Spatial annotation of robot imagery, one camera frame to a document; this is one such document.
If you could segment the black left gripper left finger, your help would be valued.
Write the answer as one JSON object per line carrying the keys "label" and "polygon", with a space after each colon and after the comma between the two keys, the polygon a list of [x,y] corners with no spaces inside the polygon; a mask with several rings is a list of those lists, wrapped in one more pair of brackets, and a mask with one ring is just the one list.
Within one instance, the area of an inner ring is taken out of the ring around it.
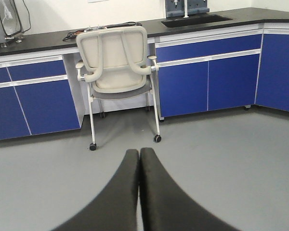
{"label": "black left gripper left finger", "polygon": [[55,231],[135,231],[139,187],[139,153],[128,149],[102,191]]}

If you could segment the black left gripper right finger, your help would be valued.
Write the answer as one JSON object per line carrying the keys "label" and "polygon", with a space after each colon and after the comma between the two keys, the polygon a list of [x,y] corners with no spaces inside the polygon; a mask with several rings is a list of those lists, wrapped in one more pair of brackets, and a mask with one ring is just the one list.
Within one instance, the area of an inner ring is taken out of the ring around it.
{"label": "black left gripper right finger", "polygon": [[140,150],[140,203],[146,231],[234,231],[173,180],[153,148]]}

